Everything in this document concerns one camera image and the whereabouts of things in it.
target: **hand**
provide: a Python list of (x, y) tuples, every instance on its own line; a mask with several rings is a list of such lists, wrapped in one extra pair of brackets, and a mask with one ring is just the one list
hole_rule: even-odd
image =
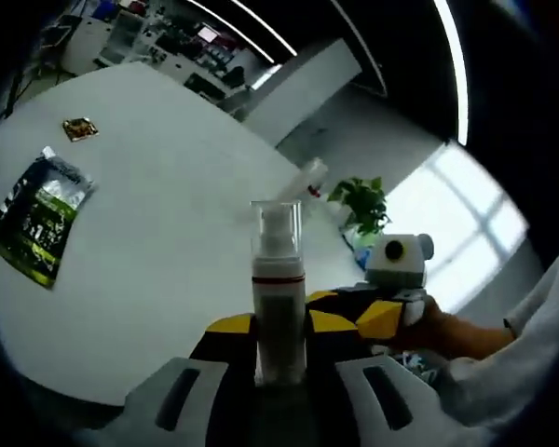
[(421, 319), (412, 326), (401, 326), (396, 336), (387, 342), (389, 347), (414, 351), (432, 346), (432, 341), (439, 336), (440, 328), (449, 315), (441, 310), (432, 296), (426, 295), (423, 301), (425, 310)]

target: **window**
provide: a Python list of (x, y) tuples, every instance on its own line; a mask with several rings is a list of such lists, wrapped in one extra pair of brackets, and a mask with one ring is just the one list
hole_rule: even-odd
[(497, 182), (455, 143), (438, 150), (388, 195), (391, 234), (428, 233), (427, 291), (455, 312), (525, 239), (526, 222)]

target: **potted plant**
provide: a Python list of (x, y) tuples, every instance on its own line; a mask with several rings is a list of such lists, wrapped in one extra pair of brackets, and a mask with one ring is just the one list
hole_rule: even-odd
[(327, 200), (339, 202), (349, 210), (341, 230), (344, 234), (351, 233), (352, 239), (358, 239), (348, 241), (355, 250), (358, 247), (354, 245), (373, 245), (376, 235), (389, 223), (381, 177), (372, 180), (358, 177), (343, 180), (337, 184)]

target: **white sleeve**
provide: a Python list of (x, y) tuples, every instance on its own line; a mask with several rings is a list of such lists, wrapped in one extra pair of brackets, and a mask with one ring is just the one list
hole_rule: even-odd
[(520, 336), (526, 323), (547, 300), (558, 271), (559, 256), (557, 256), (555, 262), (552, 263), (534, 289), (503, 320), (505, 326), (510, 328), (516, 337)]

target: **led light strip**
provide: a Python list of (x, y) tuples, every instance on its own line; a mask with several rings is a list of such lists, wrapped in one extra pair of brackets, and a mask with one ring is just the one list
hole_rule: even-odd
[(257, 16), (254, 12), (252, 12), (251, 9), (249, 9), (248, 7), (245, 7), (244, 5), (242, 5), (239, 0), (231, 0), (232, 3), (234, 5), (236, 5), (237, 7), (240, 7), (244, 12), (246, 12), (247, 14), (249, 14), (253, 19), (257, 20), (259, 23), (261, 23), (261, 25), (263, 25), (263, 27), (268, 30), (276, 39), (279, 40), (279, 42), (284, 45), (286, 47), (286, 49), (288, 51), (290, 51), (290, 53), (293, 56), (296, 56), (296, 50), (294, 48), (292, 48), (290, 46), (290, 44), (288, 44), (288, 42), (285, 41), (285, 39), (283, 37), (281, 37), (276, 30), (274, 30), (273, 28), (271, 28), (265, 21), (263, 21), (263, 19), (261, 19), (259, 16)]
[(385, 84), (385, 79), (383, 79), (383, 75), (381, 74), (381, 70), (379, 70), (379, 65), (376, 63), (373, 54), (371, 54), (371, 50), (367, 47), (366, 42), (362, 38), (362, 34), (358, 31), (356, 26), (354, 26), (354, 22), (350, 19), (346, 11), (342, 8), (342, 6), (337, 2), (337, 0), (330, 0), (334, 5), (337, 12), (342, 16), (342, 19), (346, 21), (350, 30), (354, 33), (354, 36), (358, 39), (359, 44), (361, 44), (362, 50), (366, 54), (366, 57), (369, 58), (369, 62), (373, 66), (373, 70), (375, 70), (376, 77), (379, 79), (381, 83), (381, 87), (383, 88), (383, 93), (378, 93), (379, 96), (382, 98), (387, 98), (388, 96), (388, 87)]
[(241, 30), (239, 30), (236, 26), (234, 26), (232, 23), (230, 23), (229, 21), (227, 21), (226, 19), (221, 18), (220, 16), (218, 16), (217, 14), (215, 14), (213, 11), (211, 11), (209, 8), (204, 7), (202, 4), (196, 2), (195, 0), (186, 0), (189, 3), (192, 3), (193, 5), (195, 5), (196, 7), (200, 7), (202, 10), (204, 10), (205, 12), (207, 12), (209, 15), (214, 16), (217, 20), (219, 20), (221, 23), (223, 23), (225, 26), (227, 26), (228, 28), (230, 28), (232, 31), (234, 31), (236, 34), (238, 34), (240, 37), (242, 37), (244, 40), (246, 40), (249, 44), (252, 45), (252, 47), (254, 47), (257, 51), (259, 51), (261, 53), (261, 55), (267, 59), (270, 63), (275, 63), (275, 61), (273, 59), (271, 59), (271, 56), (269, 56), (267, 53), (265, 53), (263, 51), (263, 49), (261, 47), (259, 47), (257, 44), (255, 44), (250, 38), (248, 38)]
[(433, 0), (447, 35), (451, 59), (454, 62), (454, 74), (457, 88), (457, 140), (463, 146), (468, 142), (469, 111), (468, 111), (468, 79), (462, 44), (457, 34), (456, 23), (447, 0)]

